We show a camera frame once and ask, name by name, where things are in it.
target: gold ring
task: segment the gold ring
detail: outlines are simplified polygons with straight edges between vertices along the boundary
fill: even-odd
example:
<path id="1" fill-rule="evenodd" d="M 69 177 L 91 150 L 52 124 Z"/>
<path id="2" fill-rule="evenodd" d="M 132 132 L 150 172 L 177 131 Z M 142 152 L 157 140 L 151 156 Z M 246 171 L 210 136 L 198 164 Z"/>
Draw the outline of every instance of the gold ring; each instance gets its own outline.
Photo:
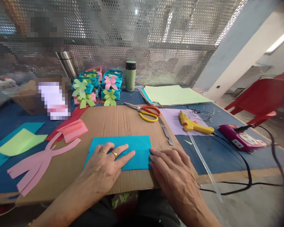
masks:
<path id="1" fill-rule="evenodd" d="M 115 155 L 115 159 L 118 158 L 118 154 L 115 151 L 112 151 L 112 153 Z"/>

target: table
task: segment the table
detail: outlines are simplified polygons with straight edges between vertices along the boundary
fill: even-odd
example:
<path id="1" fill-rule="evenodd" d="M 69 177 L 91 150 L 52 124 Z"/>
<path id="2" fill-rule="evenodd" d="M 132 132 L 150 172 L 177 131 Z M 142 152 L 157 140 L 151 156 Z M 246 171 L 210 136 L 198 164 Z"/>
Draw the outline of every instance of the table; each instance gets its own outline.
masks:
<path id="1" fill-rule="evenodd" d="M 132 93 L 122 92 L 121 101 L 117 102 L 117 105 L 123 105 L 123 102 L 129 102 L 136 105 L 145 104 L 145 101 L 141 97 L 138 90 L 135 90 Z M 103 106 L 103 103 L 100 101 L 97 106 Z M 215 109 L 216 113 L 212 117 L 212 122 L 208 122 L 207 124 L 208 126 L 213 127 L 216 133 L 218 133 L 220 136 L 221 134 L 217 131 L 218 125 L 245 125 L 236 117 L 214 103 L 190 105 L 190 108 L 192 107 L 210 112 Z M 176 106 L 170 108 L 185 109 L 187 107 Z M 36 134 L 50 134 L 58 125 L 61 124 L 62 121 L 50 121 L 47 116 L 30 116 L 16 103 L 9 101 L 0 108 L 0 140 L 25 122 L 45 122 L 45 124 L 38 130 Z M 266 139 L 253 129 L 248 129 L 247 132 L 255 139 Z M 189 141 L 189 138 L 181 135 L 176 135 L 176 138 L 186 153 L 190 156 L 191 161 L 199 174 L 197 182 L 210 183 L 210 179 L 208 178 L 202 162 L 197 156 L 197 153 L 191 145 L 184 141 Z M 219 138 L 210 136 L 195 136 L 194 139 L 217 182 L 241 180 L 247 178 L 247 171 L 245 170 L 246 167 L 243 161 L 227 143 Z M 15 179 L 11 179 L 6 173 L 6 170 L 18 163 L 20 160 L 43 150 L 47 143 L 47 141 L 43 142 L 23 154 L 9 158 L 0 167 L 0 204 L 15 202 L 18 196 L 16 184 L 23 177 L 23 175 L 21 175 Z M 284 149 L 276 147 L 276 153 L 284 169 Z M 264 177 L 280 174 L 272 158 L 271 148 L 259 149 L 255 151 L 254 154 L 242 152 L 242 155 L 249 163 L 253 177 Z"/>

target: perforated metal screen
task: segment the perforated metal screen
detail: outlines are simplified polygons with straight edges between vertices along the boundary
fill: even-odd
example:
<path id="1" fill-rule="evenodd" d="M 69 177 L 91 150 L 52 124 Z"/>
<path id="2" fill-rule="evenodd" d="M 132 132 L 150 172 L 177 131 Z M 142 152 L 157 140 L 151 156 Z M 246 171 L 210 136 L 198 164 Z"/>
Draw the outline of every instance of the perforated metal screen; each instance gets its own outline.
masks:
<path id="1" fill-rule="evenodd" d="M 64 17 L 78 74 L 137 62 L 136 85 L 192 86 L 247 0 L 0 0 L 0 77 L 65 73 L 53 52 L 28 50 L 27 13 Z"/>

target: craft knife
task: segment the craft knife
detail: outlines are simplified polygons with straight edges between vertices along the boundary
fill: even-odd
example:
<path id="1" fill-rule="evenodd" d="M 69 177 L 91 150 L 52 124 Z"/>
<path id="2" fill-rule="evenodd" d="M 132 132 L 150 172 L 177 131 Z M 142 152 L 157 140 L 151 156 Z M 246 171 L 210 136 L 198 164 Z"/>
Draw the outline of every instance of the craft knife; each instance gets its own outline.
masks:
<path id="1" fill-rule="evenodd" d="M 173 146 L 174 145 L 174 142 L 173 142 L 173 139 L 171 138 L 168 130 L 167 130 L 167 127 L 165 126 L 165 124 L 163 123 L 162 119 L 159 117 L 159 122 L 160 122 L 160 125 L 162 126 L 162 129 L 166 135 L 166 137 L 168 138 L 168 143 Z"/>

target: power cord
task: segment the power cord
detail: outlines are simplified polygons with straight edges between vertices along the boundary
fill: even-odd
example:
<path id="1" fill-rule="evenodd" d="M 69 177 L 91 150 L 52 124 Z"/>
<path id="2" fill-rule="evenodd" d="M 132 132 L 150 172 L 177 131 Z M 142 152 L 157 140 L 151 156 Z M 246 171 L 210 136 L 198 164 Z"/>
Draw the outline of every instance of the power cord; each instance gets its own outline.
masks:
<path id="1" fill-rule="evenodd" d="M 251 188 L 251 186 L 253 185 L 257 185 L 257 184 L 262 184 L 262 185 L 269 185 L 269 186 L 284 186 L 284 171 L 283 171 L 283 168 L 281 167 L 281 164 L 280 162 L 278 161 L 277 157 L 276 157 L 276 153 L 275 153 L 275 141 L 274 141 L 274 137 L 272 136 L 272 134 L 263 126 L 260 126 L 260 125 L 247 125 L 247 126 L 242 126 L 242 127 L 239 127 L 239 128 L 236 128 L 234 129 L 235 132 L 237 133 L 242 133 L 244 132 L 245 130 L 247 130 L 248 128 L 250 127 L 261 127 L 263 129 L 265 129 L 270 137 L 271 137 L 271 152 L 272 152 L 272 156 L 273 156 L 273 159 L 274 161 L 276 162 L 276 165 L 277 167 L 279 168 L 280 170 L 280 173 L 281 173 L 281 176 L 282 176 L 282 179 L 283 179 L 283 183 L 282 184 L 271 184 L 271 183 L 262 183 L 262 182 L 257 182 L 257 183 L 252 183 L 252 176 L 251 176 L 251 171 L 250 171 L 250 167 L 249 167 L 249 164 L 248 162 L 246 161 L 246 159 L 241 155 L 241 153 L 229 142 L 227 141 L 226 139 L 224 139 L 223 137 L 220 137 L 218 134 L 216 133 L 212 133 L 214 136 L 222 139 L 223 141 L 225 141 L 227 144 L 229 144 L 243 159 L 244 163 L 246 164 L 246 168 L 247 168 L 247 173 L 248 173 L 248 183 L 237 183 L 237 182 L 227 182 L 227 181 L 222 181 L 221 183 L 228 183 L 228 184 L 239 184 L 239 185 L 246 185 L 246 187 L 242 188 L 242 189 L 239 189 L 239 190 L 235 190 L 235 191 L 231 191 L 231 192 L 226 192 L 226 193 L 221 193 L 221 195 L 230 195 L 230 194 L 234 194 L 234 193 L 238 193 L 238 192 L 242 192 L 242 191 L 245 191 L 249 188 Z M 213 190 L 209 190 L 209 189 L 201 189 L 200 190 L 202 191 L 209 191 L 209 192 L 213 192 L 213 193 L 216 193 L 215 191 Z"/>

